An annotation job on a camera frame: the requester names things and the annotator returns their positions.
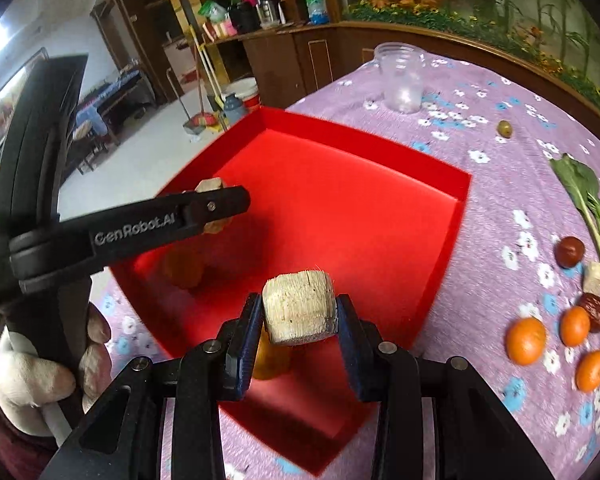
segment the table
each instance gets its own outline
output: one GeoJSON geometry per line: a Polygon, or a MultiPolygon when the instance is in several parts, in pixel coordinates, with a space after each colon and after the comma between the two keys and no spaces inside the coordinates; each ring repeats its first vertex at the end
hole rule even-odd
{"type": "MultiPolygon", "coordinates": [[[[407,144],[473,175],[454,254],[414,351],[442,362],[456,354],[469,359],[554,476],[576,479],[600,448],[600,388],[589,395],[576,391],[574,370],[581,354],[599,347],[600,334],[575,350],[560,342],[558,320],[579,296],[582,267],[559,269],[553,246],[574,235],[584,241],[586,258],[597,256],[548,159],[570,153],[600,178],[600,142],[565,111],[482,67],[427,54],[426,81],[423,107],[413,115],[384,106],[373,64],[290,110],[407,144]],[[512,124],[511,139],[497,135],[500,120],[512,124]],[[521,316],[539,317],[548,329],[544,356],[524,368],[504,351],[506,328],[521,316]]],[[[164,357],[115,283],[100,307],[114,333],[113,373],[137,354],[164,357]]],[[[321,478],[368,479],[375,424],[372,417],[321,478]]],[[[223,414],[221,429],[224,460],[235,478],[312,478],[223,414]]],[[[432,460],[428,451],[426,461],[432,460]]],[[[167,460],[165,475],[169,466],[167,460]]]]}

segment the red tray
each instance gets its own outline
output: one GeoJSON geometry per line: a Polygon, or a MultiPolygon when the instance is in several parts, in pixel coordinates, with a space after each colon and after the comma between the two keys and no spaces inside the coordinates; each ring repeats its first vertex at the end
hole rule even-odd
{"type": "MultiPolygon", "coordinates": [[[[200,153],[162,190],[220,176],[251,194],[247,213],[218,235],[187,240],[205,260],[192,293],[157,272],[160,248],[113,274],[172,356],[213,338],[249,292],[286,272],[322,269],[337,294],[385,340],[408,348],[451,256],[471,177],[429,155],[353,128],[260,108],[200,153]]],[[[226,412],[312,474],[342,450],[368,414],[347,386],[335,338],[297,347],[292,370],[251,381],[226,412]]]]}

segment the wooden cabinet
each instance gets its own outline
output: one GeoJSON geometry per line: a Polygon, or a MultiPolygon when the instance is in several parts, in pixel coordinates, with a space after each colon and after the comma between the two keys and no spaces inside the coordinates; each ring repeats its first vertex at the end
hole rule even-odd
{"type": "Polygon", "coordinates": [[[315,28],[294,34],[298,61],[308,94],[344,76],[338,31],[315,28]]]}
{"type": "Polygon", "coordinates": [[[263,105],[287,108],[306,95],[292,34],[244,40],[244,49],[258,82],[263,105]]]}

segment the clear plastic jar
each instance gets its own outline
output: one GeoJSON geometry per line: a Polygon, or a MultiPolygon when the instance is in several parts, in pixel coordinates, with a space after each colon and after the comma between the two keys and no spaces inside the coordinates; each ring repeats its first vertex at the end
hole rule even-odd
{"type": "Polygon", "coordinates": [[[381,43],[375,51],[384,104],[398,112],[420,110],[424,92],[424,51],[406,43],[381,43]]]}

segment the orange fruit in box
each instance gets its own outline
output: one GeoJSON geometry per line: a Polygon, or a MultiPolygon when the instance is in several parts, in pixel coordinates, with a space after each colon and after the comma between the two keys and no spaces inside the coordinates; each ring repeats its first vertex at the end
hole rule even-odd
{"type": "Polygon", "coordinates": [[[560,339],[565,346],[578,346],[583,343],[591,329],[589,314],[581,306],[567,310],[560,320],[560,339]]]}
{"type": "Polygon", "coordinates": [[[507,355],[515,364],[527,366],[542,355],[546,343],[546,330],[535,317],[517,321],[507,332],[507,355]]]}
{"type": "Polygon", "coordinates": [[[600,350],[582,358],[576,368],[576,386],[586,394],[600,386],[600,350]]]}
{"type": "Polygon", "coordinates": [[[198,251],[189,244],[169,248],[162,258],[162,273],[171,285],[194,288],[200,284],[205,264],[198,251]]]}

